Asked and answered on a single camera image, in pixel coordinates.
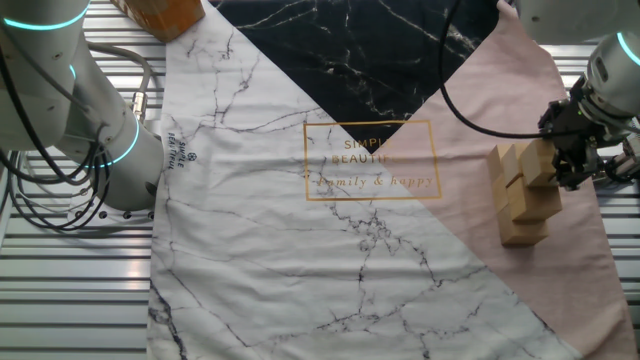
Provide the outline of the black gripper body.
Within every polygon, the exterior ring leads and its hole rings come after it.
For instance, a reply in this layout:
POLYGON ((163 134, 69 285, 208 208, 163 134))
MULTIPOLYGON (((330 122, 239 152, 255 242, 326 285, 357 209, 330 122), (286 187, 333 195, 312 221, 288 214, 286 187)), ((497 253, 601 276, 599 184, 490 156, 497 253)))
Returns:
POLYGON ((592 140, 595 140, 596 149, 613 147, 622 141, 624 133, 620 129, 594 120, 595 116, 583 108, 583 102, 591 93, 586 76, 581 75, 566 98, 569 105, 556 120, 560 130, 567 132, 567 135, 552 138, 557 150, 578 154, 588 148, 592 140))

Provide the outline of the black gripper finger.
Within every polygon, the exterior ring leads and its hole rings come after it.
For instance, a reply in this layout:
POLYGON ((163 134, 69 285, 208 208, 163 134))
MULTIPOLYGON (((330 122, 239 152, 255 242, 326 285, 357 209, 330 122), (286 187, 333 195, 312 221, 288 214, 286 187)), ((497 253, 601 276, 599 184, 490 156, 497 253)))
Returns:
POLYGON ((575 191, 599 171, 599 155, 595 148, 586 148, 578 154, 557 150, 552 165, 555 168, 555 182, 568 191, 575 191))
POLYGON ((568 105, 568 99, 552 101, 548 104, 547 110, 541 115, 537 124, 542 139, 551 140, 553 137, 567 135, 566 131, 560 130, 556 120, 568 105))

